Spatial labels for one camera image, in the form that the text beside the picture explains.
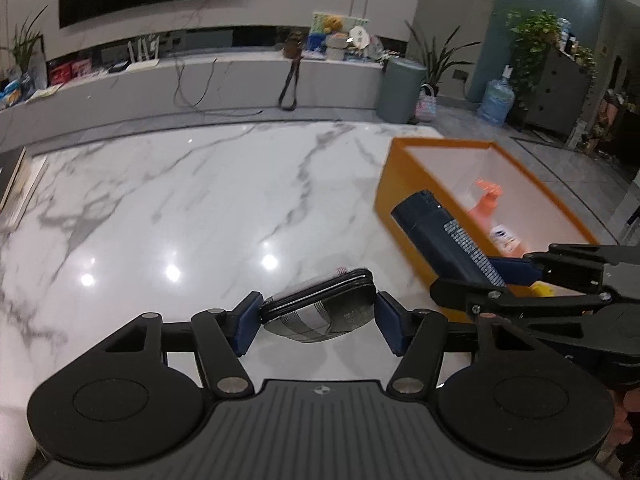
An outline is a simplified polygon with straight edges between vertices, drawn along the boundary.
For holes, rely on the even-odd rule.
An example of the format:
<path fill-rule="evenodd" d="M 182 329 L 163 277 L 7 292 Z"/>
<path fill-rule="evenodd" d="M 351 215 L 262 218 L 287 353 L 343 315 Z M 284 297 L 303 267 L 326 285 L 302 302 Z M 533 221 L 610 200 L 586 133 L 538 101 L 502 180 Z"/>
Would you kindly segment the person right hand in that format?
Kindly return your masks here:
<path fill-rule="evenodd" d="M 639 389 L 613 393 L 615 415 L 606 443 L 623 464 L 623 478 L 639 478 L 639 398 Z"/>

